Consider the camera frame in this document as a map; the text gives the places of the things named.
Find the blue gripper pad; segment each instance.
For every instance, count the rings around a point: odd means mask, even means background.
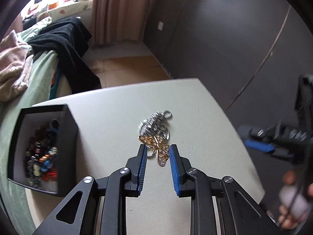
[[[179,173],[178,173],[177,163],[176,163],[172,146],[170,146],[170,163],[171,163],[174,190],[176,192],[176,195],[179,196],[180,195]]]
[[[146,165],[147,165],[147,147],[145,147],[144,153],[141,158],[140,168],[139,168],[139,175],[138,175],[138,192],[139,193],[141,193],[142,188],[143,188],[143,180],[145,178]]]
[[[250,140],[250,139],[247,139],[245,141],[245,146],[252,148],[252,149],[260,150],[264,153],[270,153],[275,150],[275,146],[273,146],[272,144],[267,144],[264,142],[259,142],[259,141]]]

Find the metal screw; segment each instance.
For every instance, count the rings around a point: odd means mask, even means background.
[[[91,181],[92,181],[92,177],[91,176],[84,177],[84,182],[85,183],[90,183]]]
[[[126,173],[128,173],[128,172],[129,172],[129,169],[126,168],[126,167],[120,169],[120,173],[121,173],[121,174],[126,174]]]
[[[198,170],[196,168],[189,168],[188,169],[188,173],[190,174],[196,174],[198,172]]]
[[[263,134],[263,132],[264,132],[263,130],[260,130],[260,131],[257,133],[257,136],[260,137],[260,136]]]
[[[224,181],[225,181],[226,183],[232,183],[232,182],[234,181],[234,179],[233,179],[232,177],[230,177],[230,176],[226,176],[226,177],[224,178]]]

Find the pile of jewelry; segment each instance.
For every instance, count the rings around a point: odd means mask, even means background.
[[[41,180],[57,181],[55,147],[58,134],[58,121],[56,119],[42,125],[30,137],[26,148],[25,175],[32,187],[41,185]]]
[[[170,139],[170,132],[166,125],[166,120],[172,117],[168,110],[151,114],[151,117],[143,120],[139,126],[138,139],[150,150],[148,157],[156,155],[158,164],[165,166],[169,158],[169,146],[166,142]]]

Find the wall outlet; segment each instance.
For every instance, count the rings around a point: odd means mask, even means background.
[[[160,31],[162,31],[163,25],[164,25],[163,22],[160,21],[157,28],[158,28]]]

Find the pink blanket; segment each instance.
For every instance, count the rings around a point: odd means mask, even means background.
[[[15,31],[0,43],[0,101],[16,98],[28,88],[32,68],[31,47],[17,40]]]

